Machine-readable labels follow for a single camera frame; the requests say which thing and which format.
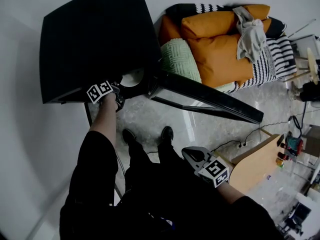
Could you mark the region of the person's right forearm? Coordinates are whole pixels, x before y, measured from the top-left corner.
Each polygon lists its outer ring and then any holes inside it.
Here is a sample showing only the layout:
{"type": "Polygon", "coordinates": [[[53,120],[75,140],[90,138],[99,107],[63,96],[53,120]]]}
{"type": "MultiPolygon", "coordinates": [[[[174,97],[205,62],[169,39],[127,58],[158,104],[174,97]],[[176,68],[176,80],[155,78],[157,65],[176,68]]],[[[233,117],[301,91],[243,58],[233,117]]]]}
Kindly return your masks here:
{"type": "Polygon", "coordinates": [[[235,201],[245,196],[225,181],[221,183],[216,190],[229,204],[233,204],[235,201]]]}

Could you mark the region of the white cabinet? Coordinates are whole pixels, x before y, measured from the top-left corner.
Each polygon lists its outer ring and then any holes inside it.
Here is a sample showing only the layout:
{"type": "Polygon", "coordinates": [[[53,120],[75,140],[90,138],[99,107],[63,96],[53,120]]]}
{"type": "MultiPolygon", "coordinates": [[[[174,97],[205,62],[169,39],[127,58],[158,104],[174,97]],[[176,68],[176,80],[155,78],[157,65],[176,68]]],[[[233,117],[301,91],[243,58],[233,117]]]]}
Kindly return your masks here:
{"type": "Polygon", "coordinates": [[[302,36],[290,41],[293,53],[301,58],[307,58],[310,48],[317,60],[320,60],[320,37],[314,34],[302,36]]]}

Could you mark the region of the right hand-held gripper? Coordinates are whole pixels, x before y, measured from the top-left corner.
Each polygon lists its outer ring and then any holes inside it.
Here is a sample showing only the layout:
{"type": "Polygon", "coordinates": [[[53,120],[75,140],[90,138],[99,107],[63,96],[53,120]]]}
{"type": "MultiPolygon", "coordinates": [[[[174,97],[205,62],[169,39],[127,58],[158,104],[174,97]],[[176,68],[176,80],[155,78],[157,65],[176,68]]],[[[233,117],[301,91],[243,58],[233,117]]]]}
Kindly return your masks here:
{"type": "Polygon", "coordinates": [[[220,157],[214,157],[209,162],[206,159],[211,157],[211,153],[204,147],[190,146],[181,150],[184,159],[193,169],[201,169],[197,172],[199,177],[217,188],[230,177],[227,163],[220,157]]]}

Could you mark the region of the black white-trimmed pillow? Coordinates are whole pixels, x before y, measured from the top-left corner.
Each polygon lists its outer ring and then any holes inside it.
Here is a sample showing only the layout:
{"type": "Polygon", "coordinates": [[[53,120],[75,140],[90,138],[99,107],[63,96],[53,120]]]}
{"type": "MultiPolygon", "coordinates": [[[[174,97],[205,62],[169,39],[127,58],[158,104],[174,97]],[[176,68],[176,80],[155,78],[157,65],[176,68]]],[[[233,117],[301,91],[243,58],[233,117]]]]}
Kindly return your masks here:
{"type": "Polygon", "coordinates": [[[271,20],[271,23],[268,30],[265,33],[266,37],[277,39],[285,32],[287,24],[273,17],[269,17],[269,19],[271,20]]]}

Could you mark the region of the black white striped sofa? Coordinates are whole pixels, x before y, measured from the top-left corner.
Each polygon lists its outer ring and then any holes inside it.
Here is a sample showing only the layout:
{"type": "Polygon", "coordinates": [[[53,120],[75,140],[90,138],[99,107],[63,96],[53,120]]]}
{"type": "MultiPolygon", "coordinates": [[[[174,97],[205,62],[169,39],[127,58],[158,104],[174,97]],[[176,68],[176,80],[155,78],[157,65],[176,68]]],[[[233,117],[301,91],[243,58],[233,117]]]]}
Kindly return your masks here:
{"type": "MultiPolygon", "coordinates": [[[[188,44],[188,39],[185,39],[181,33],[181,23],[183,18],[210,12],[233,12],[234,8],[244,6],[246,5],[220,6],[203,3],[178,3],[167,8],[165,15],[167,15],[180,28],[181,39],[185,40],[188,44]]],[[[236,26],[232,32],[222,36],[232,36],[235,34],[240,35],[236,26]]],[[[297,72],[294,52],[285,32],[279,38],[266,38],[266,45],[259,59],[256,63],[251,64],[253,69],[253,78],[247,80],[241,85],[235,81],[237,83],[237,90],[234,92],[240,89],[260,86],[268,82],[277,81],[297,72]]]]}

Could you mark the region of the teal and red device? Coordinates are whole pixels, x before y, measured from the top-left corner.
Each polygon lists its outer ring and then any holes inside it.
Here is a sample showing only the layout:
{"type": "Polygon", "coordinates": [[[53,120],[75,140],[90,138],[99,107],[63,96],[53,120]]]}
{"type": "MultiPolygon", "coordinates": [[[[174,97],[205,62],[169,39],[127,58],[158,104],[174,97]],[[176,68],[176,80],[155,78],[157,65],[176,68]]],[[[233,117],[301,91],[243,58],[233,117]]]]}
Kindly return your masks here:
{"type": "Polygon", "coordinates": [[[286,149],[294,156],[299,156],[303,150],[303,140],[293,137],[291,132],[286,137],[286,149]]]}

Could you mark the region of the green knitted pillow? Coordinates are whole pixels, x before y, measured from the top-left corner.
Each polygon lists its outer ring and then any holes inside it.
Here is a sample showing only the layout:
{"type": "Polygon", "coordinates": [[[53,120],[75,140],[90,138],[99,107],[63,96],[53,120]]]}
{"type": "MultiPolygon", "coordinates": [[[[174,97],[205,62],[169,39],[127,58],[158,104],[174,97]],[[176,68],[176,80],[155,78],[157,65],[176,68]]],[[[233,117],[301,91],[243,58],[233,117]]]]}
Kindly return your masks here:
{"type": "Polygon", "coordinates": [[[161,68],[163,70],[202,83],[195,58],[184,39],[171,39],[160,49],[162,54],[161,68]]]}

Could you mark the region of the white plate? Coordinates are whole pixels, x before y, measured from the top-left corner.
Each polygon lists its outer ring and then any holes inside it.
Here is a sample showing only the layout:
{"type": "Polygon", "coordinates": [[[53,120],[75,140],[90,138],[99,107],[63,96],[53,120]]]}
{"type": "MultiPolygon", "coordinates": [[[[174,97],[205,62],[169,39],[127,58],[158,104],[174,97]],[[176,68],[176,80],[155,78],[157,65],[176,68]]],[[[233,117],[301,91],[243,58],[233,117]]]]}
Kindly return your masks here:
{"type": "Polygon", "coordinates": [[[143,68],[132,70],[129,73],[122,76],[120,85],[128,88],[135,87],[142,81],[143,77],[144,77],[143,68]]]}

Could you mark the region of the pale green blanket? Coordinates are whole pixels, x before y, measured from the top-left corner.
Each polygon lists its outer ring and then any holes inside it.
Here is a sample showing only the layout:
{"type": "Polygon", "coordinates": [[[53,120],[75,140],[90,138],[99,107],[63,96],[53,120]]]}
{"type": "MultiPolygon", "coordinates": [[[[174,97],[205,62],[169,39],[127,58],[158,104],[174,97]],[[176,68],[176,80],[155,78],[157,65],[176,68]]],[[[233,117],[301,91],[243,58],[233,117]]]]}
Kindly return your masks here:
{"type": "Polygon", "coordinates": [[[214,89],[217,91],[220,91],[222,93],[232,93],[236,91],[238,88],[238,85],[236,82],[227,83],[218,87],[215,87],[214,89]]]}

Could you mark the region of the black cabinet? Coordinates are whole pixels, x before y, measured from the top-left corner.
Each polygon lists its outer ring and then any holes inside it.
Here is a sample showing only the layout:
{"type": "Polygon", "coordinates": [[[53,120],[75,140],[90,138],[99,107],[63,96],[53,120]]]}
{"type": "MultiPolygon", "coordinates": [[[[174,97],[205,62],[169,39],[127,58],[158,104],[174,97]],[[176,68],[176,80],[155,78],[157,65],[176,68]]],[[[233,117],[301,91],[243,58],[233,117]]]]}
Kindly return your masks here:
{"type": "Polygon", "coordinates": [[[72,0],[43,19],[39,50],[42,101],[87,102],[103,81],[160,67],[160,45],[145,0],[72,0]]]}

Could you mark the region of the wooden table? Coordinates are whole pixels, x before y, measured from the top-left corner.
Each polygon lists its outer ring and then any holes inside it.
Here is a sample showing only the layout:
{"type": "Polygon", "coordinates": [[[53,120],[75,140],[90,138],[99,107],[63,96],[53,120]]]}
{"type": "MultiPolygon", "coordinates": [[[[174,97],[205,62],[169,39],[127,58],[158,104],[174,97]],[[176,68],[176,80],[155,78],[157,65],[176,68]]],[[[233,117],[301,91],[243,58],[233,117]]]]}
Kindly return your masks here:
{"type": "Polygon", "coordinates": [[[281,135],[273,134],[257,146],[233,158],[229,184],[245,194],[277,169],[278,153],[284,149],[277,146],[281,135]]]}

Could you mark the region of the thin metal rod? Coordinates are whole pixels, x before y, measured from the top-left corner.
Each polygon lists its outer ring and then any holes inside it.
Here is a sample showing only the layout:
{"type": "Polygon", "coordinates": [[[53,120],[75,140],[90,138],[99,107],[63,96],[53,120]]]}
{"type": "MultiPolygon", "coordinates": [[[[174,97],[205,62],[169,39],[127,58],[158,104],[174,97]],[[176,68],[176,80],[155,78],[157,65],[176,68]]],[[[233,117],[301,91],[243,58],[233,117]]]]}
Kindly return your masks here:
{"type": "Polygon", "coordinates": [[[317,19],[313,18],[312,20],[310,20],[307,24],[305,24],[304,26],[300,27],[298,30],[294,31],[292,34],[288,35],[288,38],[293,37],[294,35],[296,35],[297,33],[299,33],[300,31],[302,31],[303,29],[305,29],[306,27],[308,27],[309,25],[311,25],[312,23],[314,23],[317,19]]]}

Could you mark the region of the grey crumpled cloth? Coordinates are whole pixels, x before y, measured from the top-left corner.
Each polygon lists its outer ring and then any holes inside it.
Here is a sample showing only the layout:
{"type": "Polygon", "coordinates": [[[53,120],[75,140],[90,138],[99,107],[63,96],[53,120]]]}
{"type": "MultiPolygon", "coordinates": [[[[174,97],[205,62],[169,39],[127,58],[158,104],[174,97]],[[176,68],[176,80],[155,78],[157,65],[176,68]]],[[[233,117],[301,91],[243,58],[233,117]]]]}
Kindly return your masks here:
{"type": "Polygon", "coordinates": [[[237,59],[247,58],[255,64],[267,42],[263,22],[260,19],[254,19],[243,6],[232,10],[238,17],[236,28],[240,34],[237,43],[237,59]]]}

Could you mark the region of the person's left forearm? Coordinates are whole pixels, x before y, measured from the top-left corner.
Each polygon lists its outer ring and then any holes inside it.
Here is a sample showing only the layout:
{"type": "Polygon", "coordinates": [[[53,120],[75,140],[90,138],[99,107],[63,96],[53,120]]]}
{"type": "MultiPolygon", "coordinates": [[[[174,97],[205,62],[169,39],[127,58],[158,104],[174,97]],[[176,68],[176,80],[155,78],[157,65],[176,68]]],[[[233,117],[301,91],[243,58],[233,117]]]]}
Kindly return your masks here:
{"type": "Polygon", "coordinates": [[[113,146],[116,145],[116,94],[111,92],[105,95],[99,107],[97,116],[90,127],[90,131],[104,135],[113,146]]]}

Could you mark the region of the black framed glass door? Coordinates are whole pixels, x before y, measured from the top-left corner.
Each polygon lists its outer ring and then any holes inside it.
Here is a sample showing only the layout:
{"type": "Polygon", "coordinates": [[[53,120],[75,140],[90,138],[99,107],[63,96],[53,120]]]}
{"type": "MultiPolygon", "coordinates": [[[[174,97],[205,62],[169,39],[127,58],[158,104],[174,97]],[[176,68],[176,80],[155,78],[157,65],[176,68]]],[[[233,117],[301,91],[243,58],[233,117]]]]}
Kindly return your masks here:
{"type": "Polygon", "coordinates": [[[264,117],[262,111],[226,93],[164,70],[150,77],[148,97],[176,109],[256,125],[264,117]]]}

